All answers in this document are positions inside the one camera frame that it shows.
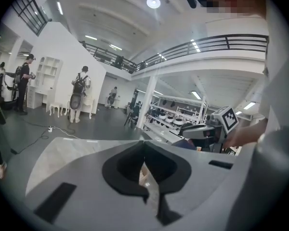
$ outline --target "shoe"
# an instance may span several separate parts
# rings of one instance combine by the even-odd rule
[[[7,167],[6,162],[3,162],[3,164],[0,165],[0,179],[3,179],[6,167]]]

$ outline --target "black rectangular slot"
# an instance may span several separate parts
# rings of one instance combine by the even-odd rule
[[[76,186],[73,184],[62,183],[35,209],[34,213],[43,220],[53,223],[75,189]]]
[[[209,164],[217,166],[217,167],[222,167],[222,168],[225,168],[225,169],[231,169],[232,165],[233,165],[231,163],[226,163],[226,162],[221,162],[221,161],[216,161],[216,160],[211,160],[209,162]]]

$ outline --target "chair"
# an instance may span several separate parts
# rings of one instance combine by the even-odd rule
[[[55,108],[58,109],[58,117],[59,117],[60,108],[63,109],[62,108],[62,104],[60,104],[60,103],[50,103],[50,105],[49,105],[49,111],[50,111],[49,115],[50,116],[52,115],[52,107],[53,107],[53,113],[55,111]]]

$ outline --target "white cabinet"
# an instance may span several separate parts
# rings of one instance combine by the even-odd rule
[[[39,62],[36,78],[28,87],[27,107],[35,109],[42,105],[43,96],[47,96],[49,104],[54,101],[55,90],[63,61],[48,56],[43,56]]]

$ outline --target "sneaker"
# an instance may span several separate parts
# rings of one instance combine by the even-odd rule
[[[21,111],[20,113],[19,113],[19,115],[21,116],[26,116],[26,115],[28,115],[28,112],[27,111]]]
[[[0,179],[3,179],[6,167],[7,167],[6,162],[3,162],[3,164],[0,165]]]

